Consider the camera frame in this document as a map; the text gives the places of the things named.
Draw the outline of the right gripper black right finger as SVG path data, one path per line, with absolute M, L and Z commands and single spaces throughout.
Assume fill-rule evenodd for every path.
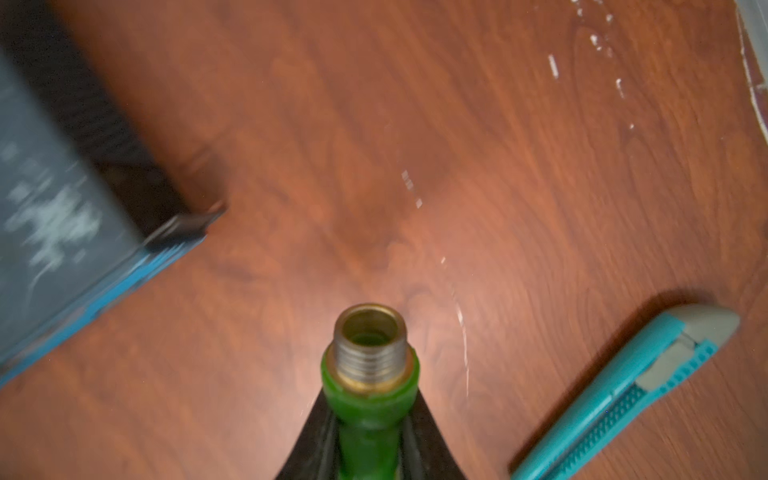
M 400 440 L 402 479 L 465 480 L 421 393 L 403 419 Z

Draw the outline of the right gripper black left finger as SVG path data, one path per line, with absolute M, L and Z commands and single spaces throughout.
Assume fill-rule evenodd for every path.
M 320 391 L 276 479 L 337 480 L 339 462 L 338 419 Z

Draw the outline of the green pipe tee fitting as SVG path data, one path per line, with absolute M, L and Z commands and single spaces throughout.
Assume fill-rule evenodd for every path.
M 339 479 L 400 477 L 402 425 L 415 404 L 419 377 L 400 313 L 363 303 L 338 316 L 321 379 L 337 419 Z

